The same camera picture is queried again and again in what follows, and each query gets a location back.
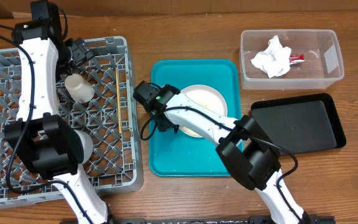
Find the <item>cream white cup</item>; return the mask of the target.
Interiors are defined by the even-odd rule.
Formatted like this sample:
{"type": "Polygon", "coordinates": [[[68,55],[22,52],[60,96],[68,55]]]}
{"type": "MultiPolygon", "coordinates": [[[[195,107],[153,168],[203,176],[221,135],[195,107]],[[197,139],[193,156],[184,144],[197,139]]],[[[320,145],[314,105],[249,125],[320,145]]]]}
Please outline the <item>cream white cup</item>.
{"type": "Polygon", "coordinates": [[[92,85],[77,73],[66,77],[65,88],[76,103],[87,103],[94,97],[92,85]]]}

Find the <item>white plate with food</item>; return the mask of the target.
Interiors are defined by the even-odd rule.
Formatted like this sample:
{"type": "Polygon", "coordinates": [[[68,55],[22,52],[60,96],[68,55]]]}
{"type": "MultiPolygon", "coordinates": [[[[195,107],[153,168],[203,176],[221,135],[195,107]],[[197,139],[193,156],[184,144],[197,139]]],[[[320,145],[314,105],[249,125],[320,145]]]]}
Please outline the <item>white plate with food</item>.
{"type": "Polygon", "coordinates": [[[181,90],[195,103],[217,113],[227,116],[227,104],[224,97],[214,88],[207,85],[192,85],[181,90]]]}

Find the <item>grey ceramic bowl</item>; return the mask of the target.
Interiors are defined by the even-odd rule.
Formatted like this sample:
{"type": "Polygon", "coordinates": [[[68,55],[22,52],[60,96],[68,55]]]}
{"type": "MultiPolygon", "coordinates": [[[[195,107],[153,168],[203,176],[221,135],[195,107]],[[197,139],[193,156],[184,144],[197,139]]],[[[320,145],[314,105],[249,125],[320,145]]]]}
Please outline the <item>grey ceramic bowl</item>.
{"type": "Polygon", "coordinates": [[[83,162],[86,163],[93,153],[93,141],[89,134],[84,131],[75,130],[75,133],[79,136],[83,146],[83,162]]]}

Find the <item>white napkin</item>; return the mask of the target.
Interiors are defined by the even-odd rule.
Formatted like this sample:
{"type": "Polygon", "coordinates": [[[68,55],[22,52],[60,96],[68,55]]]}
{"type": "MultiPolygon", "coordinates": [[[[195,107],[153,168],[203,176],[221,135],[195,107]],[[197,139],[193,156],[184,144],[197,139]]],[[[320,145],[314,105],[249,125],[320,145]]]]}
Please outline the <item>white napkin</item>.
{"type": "Polygon", "coordinates": [[[280,77],[290,70],[291,48],[283,47],[277,35],[268,41],[268,47],[251,59],[251,64],[269,78],[280,77]]]}

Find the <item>red snack wrapper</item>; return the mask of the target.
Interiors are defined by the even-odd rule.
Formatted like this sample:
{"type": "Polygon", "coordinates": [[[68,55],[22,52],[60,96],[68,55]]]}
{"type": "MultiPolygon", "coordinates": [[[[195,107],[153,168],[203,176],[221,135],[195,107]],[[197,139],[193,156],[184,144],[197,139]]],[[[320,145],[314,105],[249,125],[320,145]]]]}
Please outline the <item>red snack wrapper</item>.
{"type": "Polygon", "coordinates": [[[294,64],[301,63],[304,61],[305,61],[305,58],[304,58],[303,54],[290,55],[290,58],[289,58],[290,65],[294,65],[294,64]]]}

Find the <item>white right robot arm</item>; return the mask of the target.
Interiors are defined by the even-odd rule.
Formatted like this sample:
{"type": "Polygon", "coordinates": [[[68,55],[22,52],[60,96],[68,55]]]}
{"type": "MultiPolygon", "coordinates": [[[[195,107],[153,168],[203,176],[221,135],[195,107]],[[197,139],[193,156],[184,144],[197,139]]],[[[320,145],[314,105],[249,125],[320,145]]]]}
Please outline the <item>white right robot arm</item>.
{"type": "Polygon", "coordinates": [[[149,114],[154,131],[177,132],[183,126],[213,143],[230,176],[246,189],[258,192],[274,223],[310,223],[309,215],[295,202],[284,182],[296,171],[298,162],[282,172],[280,154],[293,157],[293,153],[273,144],[255,119],[217,114],[171,85],[142,81],[133,97],[149,114]]]}

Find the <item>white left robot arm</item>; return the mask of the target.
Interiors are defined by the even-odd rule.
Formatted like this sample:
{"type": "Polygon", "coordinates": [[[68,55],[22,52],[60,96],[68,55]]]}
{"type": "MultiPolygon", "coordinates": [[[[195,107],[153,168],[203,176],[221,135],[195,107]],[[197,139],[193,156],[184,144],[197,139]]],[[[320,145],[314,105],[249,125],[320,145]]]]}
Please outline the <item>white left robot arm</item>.
{"type": "Polygon", "coordinates": [[[11,28],[9,42],[21,60],[21,96],[16,120],[4,138],[25,168],[43,185],[56,187],[79,223],[113,223],[114,216],[85,174],[92,151],[90,136],[73,129],[59,114],[56,82],[93,58],[83,39],[67,36],[67,17],[50,1],[33,1],[32,18],[11,28]]]}

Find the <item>grey plastic dishwasher rack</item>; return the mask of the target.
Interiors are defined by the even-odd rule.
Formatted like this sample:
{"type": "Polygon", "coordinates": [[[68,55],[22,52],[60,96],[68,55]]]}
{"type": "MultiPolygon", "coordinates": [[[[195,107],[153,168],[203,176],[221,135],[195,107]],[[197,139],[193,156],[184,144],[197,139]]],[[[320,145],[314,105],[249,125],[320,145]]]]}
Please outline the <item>grey plastic dishwasher rack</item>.
{"type": "MultiPolygon", "coordinates": [[[[127,40],[121,36],[87,40],[94,58],[78,69],[94,88],[94,98],[85,104],[75,103],[57,83],[60,114],[73,129],[88,133],[93,153],[84,169],[95,191],[113,194],[139,190],[143,183],[140,139],[136,103],[132,97],[135,75],[127,40]],[[115,68],[119,72],[122,134],[119,134],[115,68]]],[[[27,194],[29,187],[42,183],[41,176],[31,174],[20,159],[13,160],[12,185],[19,194],[6,187],[5,174],[12,148],[5,141],[5,125],[15,121],[21,87],[21,63],[16,49],[0,50],[0,209],[21,207],[58,200],[55,187],[44,187],[27,194]]]]}

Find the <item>teal plastic tray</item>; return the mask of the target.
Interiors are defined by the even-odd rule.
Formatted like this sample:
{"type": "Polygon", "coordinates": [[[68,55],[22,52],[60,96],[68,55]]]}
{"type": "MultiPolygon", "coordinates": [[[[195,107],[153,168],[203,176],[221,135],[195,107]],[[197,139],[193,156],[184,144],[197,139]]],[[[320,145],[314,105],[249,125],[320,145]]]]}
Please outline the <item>teal plastic tray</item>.
{"type": "MultiPolygon", "coordinates": [[[[230,60],[162,60],[153,66],[150,81],[179,90],[192,85],[210,86],[225,99],[228,116],[242,118],[237,68],[230,60]]],[[[161,177],[228,177],[215,148],[209,140],[181,130],[156,130],[149,139],[149,167],[161,177]]]]}

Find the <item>clear plastic bin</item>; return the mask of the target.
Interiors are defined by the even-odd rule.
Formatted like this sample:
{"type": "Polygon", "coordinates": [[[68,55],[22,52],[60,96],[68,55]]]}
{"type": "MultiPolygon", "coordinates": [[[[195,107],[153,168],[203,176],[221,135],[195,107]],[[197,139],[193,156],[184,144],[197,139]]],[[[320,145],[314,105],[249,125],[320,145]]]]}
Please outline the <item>clear plastic bin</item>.
{"type": "Polygon", "coordinates": [[[329,29],[245,30],[240,46],[242,88],[245,90],[326,89],[344,78],[342,53],[335,31],[329,29]],[[288,73],[269,78],[252,65],[257,53],[277,36],[281,45],[304,61],[290,66],[288,73]]]}

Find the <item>black tray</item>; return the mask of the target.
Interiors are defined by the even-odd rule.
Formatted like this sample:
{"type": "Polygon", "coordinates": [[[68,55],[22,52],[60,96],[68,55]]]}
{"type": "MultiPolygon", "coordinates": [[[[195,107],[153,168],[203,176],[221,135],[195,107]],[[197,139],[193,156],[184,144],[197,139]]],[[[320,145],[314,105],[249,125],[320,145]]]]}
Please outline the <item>black tray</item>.
{"type": "Polygon", "coordinates": [[[294,154],[342,148],[347,140],[331,95],[258,101],[252,117],[272,142],[294,154]]]}

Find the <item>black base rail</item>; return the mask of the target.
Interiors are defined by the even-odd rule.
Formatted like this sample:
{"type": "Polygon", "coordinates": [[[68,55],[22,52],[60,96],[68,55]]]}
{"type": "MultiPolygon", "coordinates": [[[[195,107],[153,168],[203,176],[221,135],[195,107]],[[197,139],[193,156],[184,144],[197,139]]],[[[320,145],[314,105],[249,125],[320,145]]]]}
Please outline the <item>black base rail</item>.
{"type": "Polygon", "coordinates": [[[120,224],[273,224],[269,216],[253,216],[232,219],[179,219],[179,220],[145,220],[144,218],[121,219],[120,224]]]}

